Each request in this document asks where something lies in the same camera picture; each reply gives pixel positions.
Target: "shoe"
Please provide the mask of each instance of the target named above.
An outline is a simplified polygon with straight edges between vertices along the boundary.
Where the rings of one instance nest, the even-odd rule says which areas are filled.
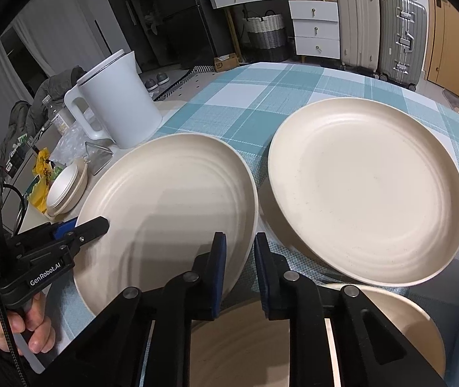
[[[154,90],[154,89],[157,89],[158,88],[158,85],[156,84],[156,82],[149,78],[146,82],[145,82],[145,88],[148,90],[148,91],[151,91],[151,90]]]
[[[156,81],[158,81],[158,85],[165,84],[169,80],[170,79],[168,78],[167,74],[165,74],[165,73],[158,73],[158,75],[156,75]]]

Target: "cardboard box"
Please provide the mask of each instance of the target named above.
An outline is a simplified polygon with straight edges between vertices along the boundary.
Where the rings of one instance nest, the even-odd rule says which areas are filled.
[[[215,71],[217,73],[228,71],[240,65],[236,54],[222,55],[218,58],[213,58],[213,63],[215,64]]]

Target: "tablecloth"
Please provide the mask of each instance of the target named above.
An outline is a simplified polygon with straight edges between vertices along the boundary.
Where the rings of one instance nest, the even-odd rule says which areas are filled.
[[[172,116],[154,138],[180,132],[206,133],[221,138],[247,162],[260,196],[269,191],[267,150],[278,126],[308,103],[340,96],[377,100],[408,113],[437,137],[459,169],[459,114],[393,84],[308,65],[256,63],[221,74]],[[315,257],[307,257],[291,246],[285,247],[262,209],[259,230],[267,232],[271,249],[285,255],[292,269],[320,283],[350,281]],[[459,325],[459,252],[432,280],[391,290],[412,299],[429,313],[442,334],[449,358]],[[256,296],[257,292],[251,254],[223,306],[244,301]],[[49,304],[55,313],[54,323],[60,324],[70,339],[93,319],[70,275],[53,284]]]

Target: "dark jacket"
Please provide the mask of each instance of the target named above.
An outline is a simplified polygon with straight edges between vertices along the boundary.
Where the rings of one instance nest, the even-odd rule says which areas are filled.
[[[34,102],[30,105],[25,100],[16,102],[11,110],[7,134],[0,144],[0,157],[7,162],[13,145],[18,142],[18,137],[27,134],[27,137],[34,137],[48,120],[48,112],[43,105],[43,99],[49,94],[52,103],[61,107],[63,99],[77,80],[86,72],[79,66],[67,69],[62,73],[47,78],[37,90]]]

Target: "refrigerator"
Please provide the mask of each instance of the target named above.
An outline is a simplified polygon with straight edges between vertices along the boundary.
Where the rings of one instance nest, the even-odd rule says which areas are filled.
[[[183,68],[213,65],[215,56],[233,52],[224,11],[213,9],[210,0],[154,0],[154,3]]]

